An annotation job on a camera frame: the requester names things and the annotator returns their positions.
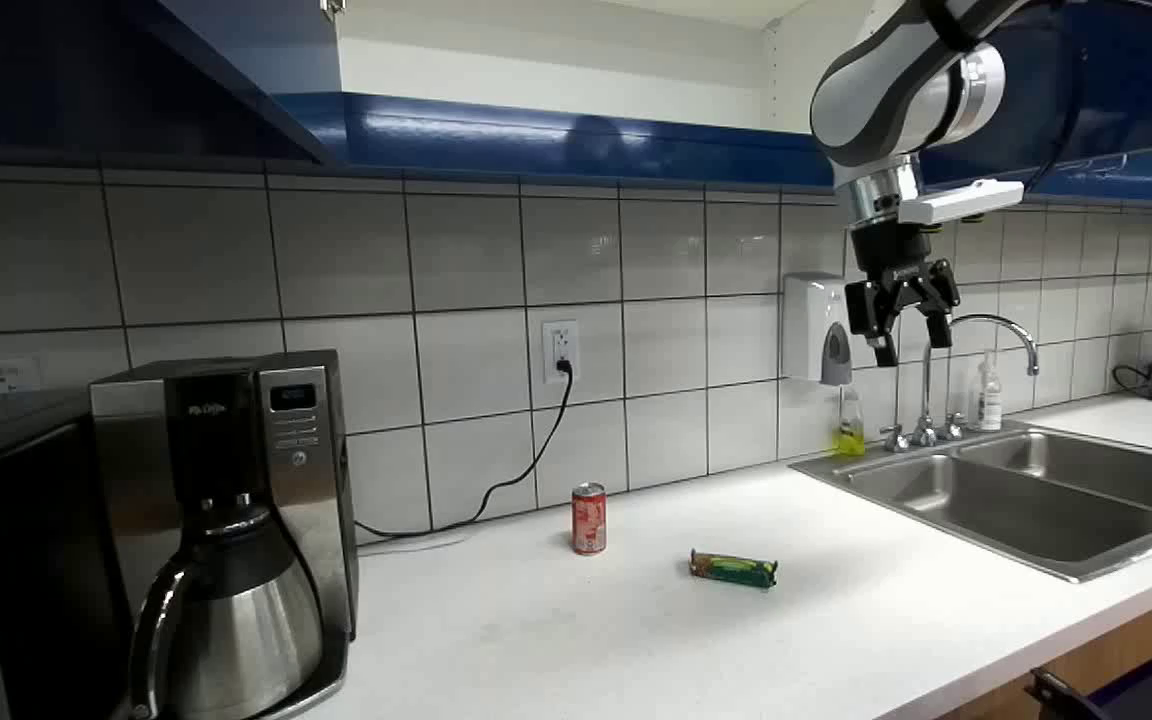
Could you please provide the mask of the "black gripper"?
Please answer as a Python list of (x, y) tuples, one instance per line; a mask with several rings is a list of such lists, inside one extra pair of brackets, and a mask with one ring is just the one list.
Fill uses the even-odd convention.
[(843, 288), (847, 323), (868, 334), (881, 368), (899, 368), (897, 315), (916, 310), (928, 328), (928, 350), (951, 350), (951, 310), (961, 288), (951, 266), (932, 254), (924, 224), (868, 224), (851, 232), (862, 281)]

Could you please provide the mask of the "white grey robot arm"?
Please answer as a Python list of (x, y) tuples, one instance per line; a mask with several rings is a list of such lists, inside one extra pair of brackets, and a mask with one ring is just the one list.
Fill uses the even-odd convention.
[(897, 368), (892, 323), (916, 310), (928, 343), (951, 343), (955, 277), (932, 257), (928, 232), (1017, 208), (1020, 182), (967, 182), (924, 192), (916, 158), (977, 136), (1007, 88), (988, 36), (1026, 0), (899, 0), (899, 7), (820, 75), (807, 110), (818, 149), (851, 208), (862, 281), (843, 288), (847, 328), (881, 368)]

